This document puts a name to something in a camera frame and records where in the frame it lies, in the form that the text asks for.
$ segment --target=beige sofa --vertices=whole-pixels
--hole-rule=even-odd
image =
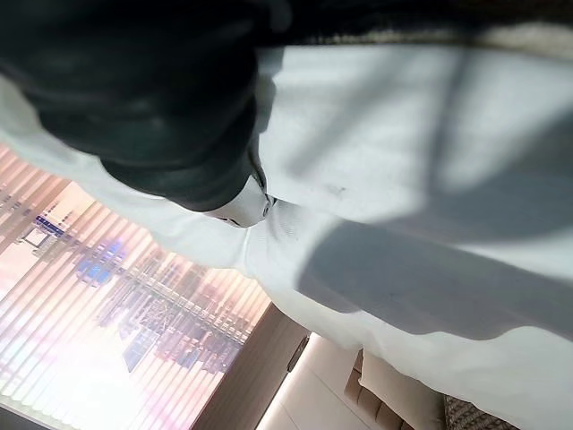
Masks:
[[[404,376],[384,360],[358,354],[345,395],[361,418],[382,430],[444,430],[443,395]]]
[[[361,351],[345,395],[371,428],[381,430],[518,430],[471,403],[436,392]]]

